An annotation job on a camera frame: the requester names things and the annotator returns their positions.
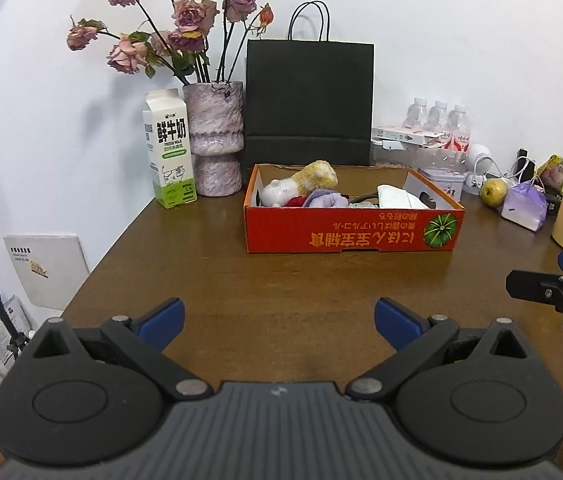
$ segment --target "textured pink vase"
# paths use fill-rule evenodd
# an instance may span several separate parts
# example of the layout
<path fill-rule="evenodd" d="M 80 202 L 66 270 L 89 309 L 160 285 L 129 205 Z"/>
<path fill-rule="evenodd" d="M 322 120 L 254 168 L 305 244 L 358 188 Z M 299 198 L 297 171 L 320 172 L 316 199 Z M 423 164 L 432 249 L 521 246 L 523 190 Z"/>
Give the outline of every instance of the textured pink vase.
<path fill-rule="evenodd" d="M 228 196 L 241 189 L 237 152 L 244 148 L 244 85 L 196 83 L 184 86 L 197 193 Z"/>

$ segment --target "red cloth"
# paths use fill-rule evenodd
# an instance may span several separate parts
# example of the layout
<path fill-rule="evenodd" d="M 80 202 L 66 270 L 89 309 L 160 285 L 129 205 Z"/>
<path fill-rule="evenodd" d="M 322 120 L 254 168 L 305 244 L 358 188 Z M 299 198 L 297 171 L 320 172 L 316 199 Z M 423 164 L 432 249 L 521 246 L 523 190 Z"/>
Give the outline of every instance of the red cloth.
<path fill-rule="evenodd" d="M 307 196 L 294 196 L 284 207 L 302 207 L 307 198 Z"/>

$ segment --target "brown tabletop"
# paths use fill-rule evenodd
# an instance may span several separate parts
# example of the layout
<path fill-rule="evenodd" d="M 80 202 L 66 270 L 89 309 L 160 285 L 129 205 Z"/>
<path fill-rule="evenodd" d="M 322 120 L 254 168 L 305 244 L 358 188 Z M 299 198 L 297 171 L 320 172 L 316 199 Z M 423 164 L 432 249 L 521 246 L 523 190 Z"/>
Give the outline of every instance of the brown tabletop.
<path fill-rule="evenodd" d="M 150 203 L 66 309 L 75 327 L 186 304 L 165 354 L 217 387 L 222 380 L 348 381 L 388 357 L 373 307 L 390 296 L 462 326 L 513 318 L 563 387 L 563 319 L 506 294 L 511 269 L 557 272 L 551 224 L 534 234 L 466 196 L 452 253 L 247 254 L 243 195 L 165 210 Z M 559 454 L 563 468 L 563 446 Z"/>

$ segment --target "red cardboard box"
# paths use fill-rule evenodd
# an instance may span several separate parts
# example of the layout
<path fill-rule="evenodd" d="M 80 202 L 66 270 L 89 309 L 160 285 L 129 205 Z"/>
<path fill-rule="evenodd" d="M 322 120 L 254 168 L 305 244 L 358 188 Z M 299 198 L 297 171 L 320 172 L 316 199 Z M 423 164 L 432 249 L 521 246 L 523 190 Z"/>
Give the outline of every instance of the red cardboard box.
<path fill-rule="evenodd" d="M 337 190 L 351 199 L 390 184 L 419 197 L 431 209 L 263 207 L 259 196 L 274 178 L 298 169 L 254 167 L 244 200 L 249 253 L 339 253 L 343 250 L 451 251 L 464 208 L 412 170 L 337 166 Z"/>

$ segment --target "green pumpkin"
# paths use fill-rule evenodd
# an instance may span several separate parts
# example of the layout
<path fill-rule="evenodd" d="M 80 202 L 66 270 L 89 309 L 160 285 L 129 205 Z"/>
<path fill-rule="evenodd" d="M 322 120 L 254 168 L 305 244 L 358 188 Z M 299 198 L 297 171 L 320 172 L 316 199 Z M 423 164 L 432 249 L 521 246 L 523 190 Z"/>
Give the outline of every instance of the green pumpkin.
<path fill-rule="evenodd" d="M 441 247 L 452 240 L 457 229 L 457 219 L 450 213 L 444 213 L 430 221 L 423 230 L 423 241 L 433 249 Z"/>

